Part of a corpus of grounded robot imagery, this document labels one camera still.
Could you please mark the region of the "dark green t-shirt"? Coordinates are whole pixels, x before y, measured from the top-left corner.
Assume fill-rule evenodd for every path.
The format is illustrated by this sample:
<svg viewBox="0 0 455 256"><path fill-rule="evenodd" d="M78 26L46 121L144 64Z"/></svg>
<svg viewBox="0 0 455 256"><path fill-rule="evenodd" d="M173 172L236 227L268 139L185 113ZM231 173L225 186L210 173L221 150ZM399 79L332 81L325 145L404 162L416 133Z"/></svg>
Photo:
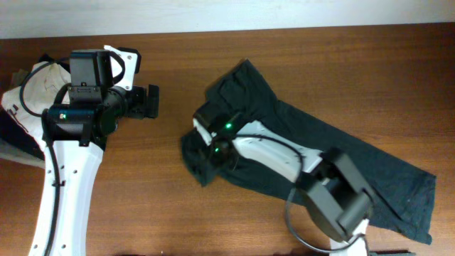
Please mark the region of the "dark green t-shirt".
<svg viewBox="0 0 455 256"><path fill-rule="evenodd" d="M435 204L435 175L279 100L249 60L222 76L205 95L223 112L243 112L297 144L312 149L341 149L378 197L371 225L420 243L432 243L429 229ZM181 150L188 171L202 186L220 177L241 188L282 200L292 187L290 181L251 160L232 158L223 167L208 163L210 148L194 129L181 137Z"/></svg>

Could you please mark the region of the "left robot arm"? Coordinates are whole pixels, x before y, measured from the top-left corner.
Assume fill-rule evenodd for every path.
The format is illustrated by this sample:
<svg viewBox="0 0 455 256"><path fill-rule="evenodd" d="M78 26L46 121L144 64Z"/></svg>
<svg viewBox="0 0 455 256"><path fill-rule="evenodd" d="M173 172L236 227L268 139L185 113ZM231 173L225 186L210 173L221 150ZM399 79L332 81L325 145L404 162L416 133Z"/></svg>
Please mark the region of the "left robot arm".
<svg viewBox="0 0 455 256"><path fill-rule="evenodd" d="M136 49L74 50L70 82L38 118L45 178L30 255L85 255L92 190L107 145L121 118L155 119L159 86L135 86Z"/></svg>

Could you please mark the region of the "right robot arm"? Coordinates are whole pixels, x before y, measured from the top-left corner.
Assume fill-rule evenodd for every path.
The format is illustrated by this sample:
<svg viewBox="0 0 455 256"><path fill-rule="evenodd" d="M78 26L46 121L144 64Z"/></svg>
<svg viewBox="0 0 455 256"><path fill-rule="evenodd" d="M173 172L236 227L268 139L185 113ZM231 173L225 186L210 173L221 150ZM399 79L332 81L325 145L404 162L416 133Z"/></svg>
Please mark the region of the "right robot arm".
<svg viewBox="0 0 455 256"><path fill-rule="evenodd" d="M193 115L193 126L217 162L237 155L253 160L291 184L285 223L290 233L314 252L327 255L369 255L366 229L373 213L374 193L350 157L337 148L312 149L286 139L259 120L242 114ZM305 241L291 222L291 205L301 195L314 224L330 239L323 249Z"/></svg>

